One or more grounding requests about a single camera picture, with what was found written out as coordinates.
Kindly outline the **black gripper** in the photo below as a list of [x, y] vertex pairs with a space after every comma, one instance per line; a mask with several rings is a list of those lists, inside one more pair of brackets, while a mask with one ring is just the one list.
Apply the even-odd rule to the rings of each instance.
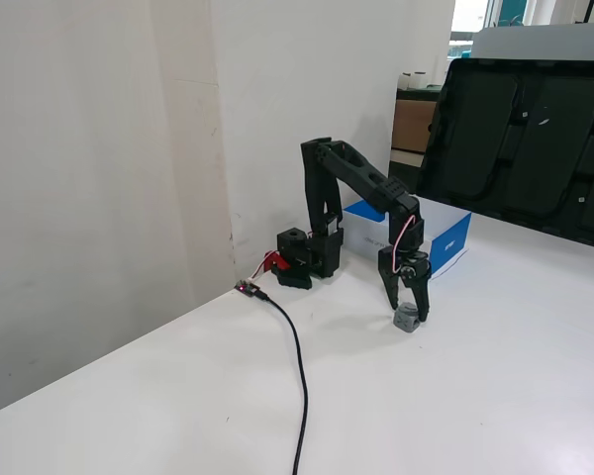
[[399, 306], [399, 277], [412, 291], [418, 310], [418, 320], [424, 323], [430, 310], [429, 279], [432, 266], [429, 255], [421, 250], [400, 251], [382, 248], [378, 251], [377, 268], [388, 302], [393, 310]]

